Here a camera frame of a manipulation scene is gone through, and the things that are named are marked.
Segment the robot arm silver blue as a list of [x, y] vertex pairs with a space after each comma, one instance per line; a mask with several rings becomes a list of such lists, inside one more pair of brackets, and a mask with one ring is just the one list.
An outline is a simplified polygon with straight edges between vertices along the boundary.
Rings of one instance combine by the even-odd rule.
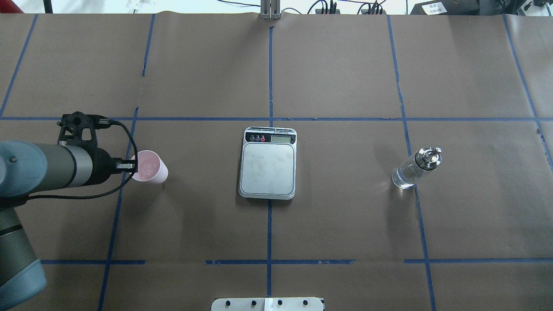
[[32, 299], [47, 285], [15, 208], [47, 198], [44, 191], [101, 184], [111, 175], [133, 175], [137, 159], [113, 158], [105, 150], [69, 144], [1, 143], [1, 309]]

